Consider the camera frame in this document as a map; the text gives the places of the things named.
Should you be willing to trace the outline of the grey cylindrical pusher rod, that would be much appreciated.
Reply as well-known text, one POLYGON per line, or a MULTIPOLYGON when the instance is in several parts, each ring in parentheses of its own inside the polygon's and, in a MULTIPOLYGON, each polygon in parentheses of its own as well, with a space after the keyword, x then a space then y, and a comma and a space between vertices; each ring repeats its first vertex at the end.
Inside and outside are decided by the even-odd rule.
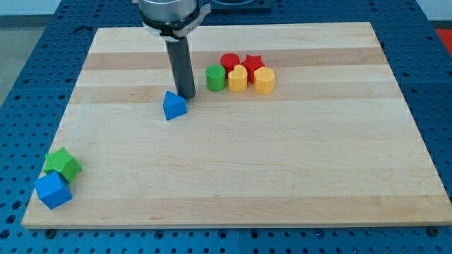
POLYGON ((165 44, 177 94, 184 99, 194 98, 196 86, 187 37, 165 44))

